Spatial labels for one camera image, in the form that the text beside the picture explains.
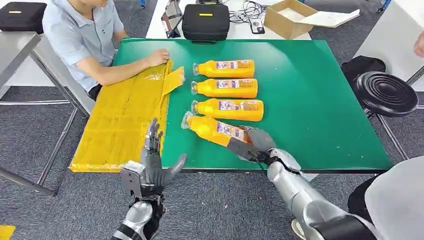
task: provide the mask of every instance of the black bag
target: black bag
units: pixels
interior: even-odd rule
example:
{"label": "black bag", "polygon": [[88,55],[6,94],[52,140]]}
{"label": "black bag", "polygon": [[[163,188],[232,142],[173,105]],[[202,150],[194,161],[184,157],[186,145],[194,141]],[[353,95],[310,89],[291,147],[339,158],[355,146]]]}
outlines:
{"label": "black bag", "polygon": [[357,56],[352,60],[341,64],[341,71],[349,82],[352,88],[355,84],[356,79],[366,72],[378,71],[386,72],[385,63],[378,59],[368,56]]}
{"label": "black bag", "polygon": [[42,34],[46,6],[42,2],[9,2],[0,9],[0,30]]}
{"label": "black bag", "polygon": [[222,4],[189,4],[182,18],[182,33],[192,41],[221,41],[230,29],[228,7]]}
{"label": "black bag", "polygon": [[365,192],[377,177],[378,175],[364,181],[361,185],[357,186],[355,190],[349,195],[349,199],[347,200],[349,213],[358,215],[370,223],[373,223],[373,220],[371,219],[367,205],[365,204]]}

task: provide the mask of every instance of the black carrying case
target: black carrying case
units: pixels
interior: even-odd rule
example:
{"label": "black carrying case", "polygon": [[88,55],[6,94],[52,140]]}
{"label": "black carrying case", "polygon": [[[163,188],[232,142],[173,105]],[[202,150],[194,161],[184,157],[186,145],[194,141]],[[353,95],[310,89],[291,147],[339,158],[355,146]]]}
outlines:
{"label": "black carrying case", "polygon": [[9,2],[0,9],[0,30],[42,34],[46,6],[43,2]]}
{"label": "black carrying case", "polygon": [[222,41],[230,29],[228,7],[222,4],[189,4],[182,18],[184,38],[193,42]]}

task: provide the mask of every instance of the table leg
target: table leg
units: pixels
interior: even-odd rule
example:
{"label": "table leg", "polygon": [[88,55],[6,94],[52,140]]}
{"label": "table leg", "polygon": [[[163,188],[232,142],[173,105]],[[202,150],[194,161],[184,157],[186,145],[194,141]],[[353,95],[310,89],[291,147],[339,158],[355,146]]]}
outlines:
{"label": "table leg", "polygon": [[376,114],[378,120],[380,121],[381,125],[383,126],[385,132],[387,133],[388,137],[390,138],[391,142],[393,143],[394,147],[396,148],[396,150],[400,153],[400,155],[402,156],[402,158],[404,160],[409,159],[408,155],[406,154],[406,152],[404,151],[404,149],[402,148],[401,144],[399,143],[398,139],[396,139],[395,134],[392,132],[392,130],[390,129],[389,125],[387,124],[386,120],[384,119],[383,116],[381,116],[380,114]]}
{"label": "table leg", "polygon": [[424,66],[422,66],[416,73],[414,73],[406,83],[409,86],[412,86],[416,81],[418,81],[424,75]]}
{"label": "table leg", "polygon": [[61,149],[62,143],[65,140],[66,135],[68,134],[69,128],[71,127],[72,121],[75,118],[75,115],[77,114],[78,108],[74,108],[72,113],[70,114],[70,117],[62,131],[62,134],[59,137],[59,140],[56,142],[56,146],[54,146],[54,150],[50,155],[50,159],[48,160],[47,164],[44,167],[44,170],[41,173],[41,176],[37,182],[39,185],[43,185],[44,181],[46,180],[47,174],[49,173],[50,169],[52,168],[53,163],[55,162],[56,156],[58,155],[59,149]]}
{"label": "table leg", "polygon": [[9,180],[12,180],[13,182],[20,184],[20,185],[24,185],[34,191],[40,192],[44,195],[47,195],[49,197],[53,197],[54,195],[56,195],[56,193],[44,186],[38,185],[35,182],[32,182],[20,175],[17,175],[13,172],[10,172],[2,167],[0,167],[0,176],[5,177]]}
{"label": "table leg", "polygon": [[50,81],[56,86],[59,92],[74,106],[74,108],[78,108],[86,117],[89,117],[90,115],[84,109],[84,107],[81,106],[81,104],[77,100],[75,100],[75,98],[55,78],[53,73],[46,67],[46,65],[37,55],[37,53],[35,51],[31,51],[31,53],[29,53],[29,56],[31,56],[32,60],[34,60],[34,62],[38,65],[38,67],[44,72],[44,74],[48,77],[48,79],[50,79]]}
{"label": "table leg", "polygon": [[0,105],[55,105],[70,104],[68,100],[45,100],[45,101],[0,101]]}

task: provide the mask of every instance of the person's hand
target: person's hand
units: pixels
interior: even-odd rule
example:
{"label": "person's hand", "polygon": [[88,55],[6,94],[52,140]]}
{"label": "person's hand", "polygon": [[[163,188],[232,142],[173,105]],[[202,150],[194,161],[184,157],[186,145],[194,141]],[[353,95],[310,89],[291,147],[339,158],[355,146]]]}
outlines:
{"label": "person's hand", "polygon": [[418,39],[413,45],[413,52],[417,56],[424,58],[424,31],[418,36]]}
{"label": "person's hand", "polygon": [[168,59],[170,59],[170,53],[162,48],[152,52],[152,54],[146,58],[146,61],[149,67],[155,67],[166,63]]}

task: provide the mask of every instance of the green table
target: green table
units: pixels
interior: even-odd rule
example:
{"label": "green table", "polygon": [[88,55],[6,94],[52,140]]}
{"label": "green table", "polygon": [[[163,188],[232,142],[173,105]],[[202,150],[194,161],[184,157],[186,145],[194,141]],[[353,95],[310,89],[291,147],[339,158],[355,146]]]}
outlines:
{"label": "green table", "polygon": [[169,51],[174,69],[184,66],[186,77],[183,86],[170,96],[164,167],[187,153],[186,170],[260,169],[258,164],[240,160],[224,147],[180,127],[191,102],[207,99],[190,93],[191,81],[206,79],[193,75],[193,63],[243,59],[255,61],[257,99],[264,102],[264,117],[260,122],[222,122],[264,129],[306,173],[379,173],[392,166],[325,41],[243,39],[208,45],[184,39],[128,38],[120,45],[114,65],[147,57],[158,48]]}

